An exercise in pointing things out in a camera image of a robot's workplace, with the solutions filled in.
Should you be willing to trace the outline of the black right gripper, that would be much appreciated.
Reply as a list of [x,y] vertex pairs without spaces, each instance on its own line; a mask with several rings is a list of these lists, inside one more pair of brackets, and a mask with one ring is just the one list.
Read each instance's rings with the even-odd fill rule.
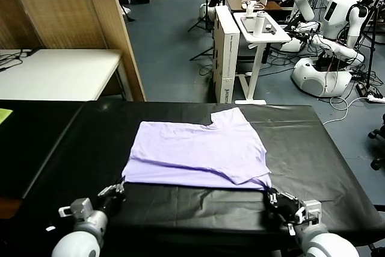
[[298,223],[298,217],[295,213],[300,208],[300,203],[297,197],[289,193],[280,193],[280,200],[277,201],[277,190],[269,188],[266,191],[267,201],[265,207],[271,217],[278,218],[284,223]]

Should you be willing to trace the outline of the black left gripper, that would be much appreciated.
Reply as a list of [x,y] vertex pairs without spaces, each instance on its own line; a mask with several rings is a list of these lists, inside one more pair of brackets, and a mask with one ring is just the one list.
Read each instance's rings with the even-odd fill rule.
[[125,180],[121,179],[115,185],[109,185],[98,193],[97,210],[102,212],[117,212],[125,201]]

